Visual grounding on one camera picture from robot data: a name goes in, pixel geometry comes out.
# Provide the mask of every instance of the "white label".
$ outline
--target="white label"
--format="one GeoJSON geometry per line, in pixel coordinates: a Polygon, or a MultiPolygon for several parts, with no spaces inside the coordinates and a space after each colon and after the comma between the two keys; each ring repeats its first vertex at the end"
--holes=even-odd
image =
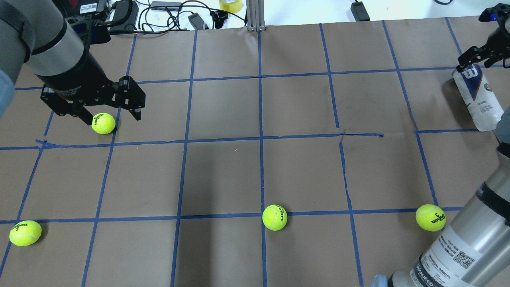
{"type": "Polygon", "coordinates": [[[87,5],[81,5],[80,6],[80,14],[89,13],[89,12],[95,12],[96,11],[96,7],[97,7],[96,3],[87,4],[87,5]]]}
{"type": "Polygon", "coordinates": [[[473,287],[462,281],[460,277],[463,277],[481,256],[480,252],[462,240],[448,226],[429,251],[422,255],[420,262],[428,275],[426,277],[439,285],[473,287]]]}

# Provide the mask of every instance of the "yellow-green tennis ball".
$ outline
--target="yellow-green tennis ball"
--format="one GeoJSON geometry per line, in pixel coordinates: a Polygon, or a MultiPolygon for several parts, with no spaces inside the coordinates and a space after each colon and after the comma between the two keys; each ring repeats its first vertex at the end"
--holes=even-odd
{"type": "Polygon", "coordinates": [[[262,222],[267,229],[278,231],[287,224],[287,212],[277,204],[269,205],[262,213],[262,222]]]}
{"type": "Polygon", "coordinates": [[[92,118],[92,129],[98,134],[109,134],[115,129],[115,119],[109,113],[99,113],[92,118]]]}
{"type": "Polygon", "coordinates": [[[41,237],[42,228],[33,220],[22,221],[11,229],[9,239],[16,246],[27,246],[41,237]]]}
{"type": "Polygon", "coordinates": [[[416,222],[425,230],[438,231],[445,226],[446,215],[438,206],[425,204],[416,210],[416,222]]]}

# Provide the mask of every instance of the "bottle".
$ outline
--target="bottle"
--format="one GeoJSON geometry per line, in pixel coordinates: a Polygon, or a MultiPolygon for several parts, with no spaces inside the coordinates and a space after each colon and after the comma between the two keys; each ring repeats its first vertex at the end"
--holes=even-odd
{"type": "Polygon", "coordinates": [[[480,66],[469,65],[460,73],[453,71],[452,76],[476,128],[479,131],[495,130],[503,115],[503,109],[480,66]]]}

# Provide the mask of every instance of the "gray robot arm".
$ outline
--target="gray robot arm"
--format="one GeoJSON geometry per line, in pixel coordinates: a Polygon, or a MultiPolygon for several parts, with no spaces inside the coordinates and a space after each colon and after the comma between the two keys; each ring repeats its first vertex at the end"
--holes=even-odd
{"type": "MultiPolygon", "coordinates": [[[[109,80],[89,53],[90,39],[83,42],[51,0],[0,0],[0,20],[0,116],[25,62],[44,82],[41,99],[56,115],[70,114],[90,125],[92,114],[84,106],[109,105],[141,119],[142,89],[129,76],[109,80]]],[[[83,22],[98,24],[92,18],[83,22]]]]}

